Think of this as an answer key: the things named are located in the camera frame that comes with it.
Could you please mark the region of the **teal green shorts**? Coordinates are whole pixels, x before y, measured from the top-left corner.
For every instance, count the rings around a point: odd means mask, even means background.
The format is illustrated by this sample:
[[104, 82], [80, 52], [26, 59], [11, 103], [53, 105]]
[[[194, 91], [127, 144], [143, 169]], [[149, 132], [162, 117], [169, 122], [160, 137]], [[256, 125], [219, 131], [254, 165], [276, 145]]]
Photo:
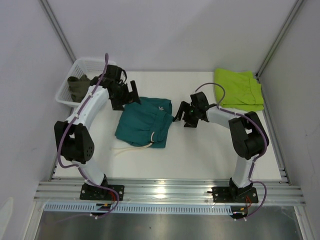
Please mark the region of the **teal green shorts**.
[[172, 101], [166, 98], [140, 97], [124, 107], [115, 137], [134, 147], [164, 149], [173, 123]]

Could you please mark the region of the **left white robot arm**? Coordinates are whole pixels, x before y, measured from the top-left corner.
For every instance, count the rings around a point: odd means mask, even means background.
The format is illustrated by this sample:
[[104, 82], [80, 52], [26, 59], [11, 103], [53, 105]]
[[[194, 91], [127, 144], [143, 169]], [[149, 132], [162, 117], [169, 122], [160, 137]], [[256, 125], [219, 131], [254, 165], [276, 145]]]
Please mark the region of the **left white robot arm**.
[[102, 184], [105, 174], [93, 157], [95, 144], [90, 128], [107, 101], [115, 111], [123, 111], [127, 104], [140, 103], [136, 82], [130, 81], [130, 86], [132, 91], [118, 79], [95, 80], [76, 110], [65, 121], [54, 125], [58, 164], [63, 169], [77, 168], [85, 183], [92, 186], [90, 192], [97, 200], [105, 199], [109, 188]]

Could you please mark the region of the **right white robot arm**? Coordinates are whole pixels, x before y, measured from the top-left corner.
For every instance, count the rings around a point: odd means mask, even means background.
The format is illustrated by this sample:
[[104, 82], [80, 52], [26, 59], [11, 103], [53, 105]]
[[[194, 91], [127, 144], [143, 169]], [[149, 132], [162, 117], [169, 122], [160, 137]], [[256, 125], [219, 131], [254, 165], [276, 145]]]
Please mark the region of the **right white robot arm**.
[[252, 175], [256, 161], [262, 157], [269, 145], [268, 136], [256, 112], [238, 113], [213, 104], [181, 102], [175, 122], [183, 120], [185, 128], [196, 128], [199, 120], [218, 124], [229, 129], [236, 167], [229, 179], [227, 195], [234, 202], [243, 200], [253, 188]]

